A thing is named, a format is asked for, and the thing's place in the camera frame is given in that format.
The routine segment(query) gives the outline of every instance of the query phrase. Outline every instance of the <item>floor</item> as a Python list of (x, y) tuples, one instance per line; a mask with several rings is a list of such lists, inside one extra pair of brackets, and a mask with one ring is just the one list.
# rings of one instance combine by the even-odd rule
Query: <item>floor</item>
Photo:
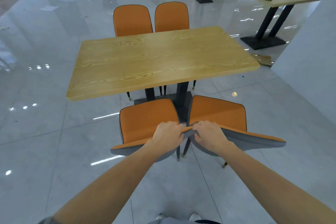
[[(118, 112), (133, 104), (127, 95), (71, 102), (65, 94), (81, 41), (115, 36), (117, 6), (142, 4), (154, 18), (156, 6), (166, 1), (187, 4), (191, 28), (219, 25), (246, 49), (237, 35), (255, 33), (267, 12), (254, 0), (205, 5), (195, 0), (18, 0), (0, 17), (4, 223), (34, 224), (52, 215), (123, 159), (91, 165), (111, 158), (109, 149), (120, 144)], [(296, 5), (279, 36), (291, 41), (317, 5)], [(41, 10), (48, 6), (55, 10)], [(285, 47), (258, 53), (276, 60)], [(168, 93), (175, 91), (176, 85), (168, 86)], [(284, 148), (247, 154), (336, 210), (336, 126), (269, 67), (199, 80), (191, 92), (243, 104), (248, 131), (288, 142)], [(132, 99), (143, 97), (144, 90), (131, 92)], [(172, 155), (155, 163), (114, 223), (144, 224), (160, 213), (187, 219), (193, 212), (224, 224), (274, 223), (233, 170), (222, 169), (223, 163), (195, 147), (180, 162)]]

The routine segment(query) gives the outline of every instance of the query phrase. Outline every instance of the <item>person's left arm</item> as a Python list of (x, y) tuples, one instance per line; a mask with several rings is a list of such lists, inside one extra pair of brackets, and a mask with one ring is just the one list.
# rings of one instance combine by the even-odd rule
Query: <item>person's left arm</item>
[(183, 129), (171, 121), (158, 125), (152, 139), (79, 192), (53, 218), (62, 224), (111, 224), (153, 163), (182, 143)]

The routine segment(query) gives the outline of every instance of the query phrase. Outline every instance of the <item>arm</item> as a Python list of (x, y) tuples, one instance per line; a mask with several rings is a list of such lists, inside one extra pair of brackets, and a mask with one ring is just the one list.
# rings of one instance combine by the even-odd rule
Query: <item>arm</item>
[(54, 219), (62, 224), (111, 224), (157, 158), (181, 144), (183, 128), (171, 121), (158, 125), (152, 139), (79, 192)]
[(193, 129), (200, 135), (196, 141), (225, 159), (276, 223), (335, 222), (333, 210), (244, 153), (216, 123), (200, 121)]

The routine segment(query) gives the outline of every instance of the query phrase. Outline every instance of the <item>person's left hand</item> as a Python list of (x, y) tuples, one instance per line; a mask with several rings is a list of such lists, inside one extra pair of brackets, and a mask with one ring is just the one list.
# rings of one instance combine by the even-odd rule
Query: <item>person's left hand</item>
[(183, 141), (183, 124), (168, 121), (162, 122), (156, 128), (153, 138), (148, 140), (145, 145), (151, 146), (153, 151), (162, 156), (168, 151), (177, 148)]

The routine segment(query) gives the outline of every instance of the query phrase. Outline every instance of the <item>black pants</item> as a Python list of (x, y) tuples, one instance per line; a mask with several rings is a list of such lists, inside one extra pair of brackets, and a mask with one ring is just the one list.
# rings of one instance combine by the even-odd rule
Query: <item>black pants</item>
[(195, 222), (197, 222), (197, 223), (205, 223), (205, 224), (220, 224), (220, 223), (212, 221), (212, 220), (197, 220)]

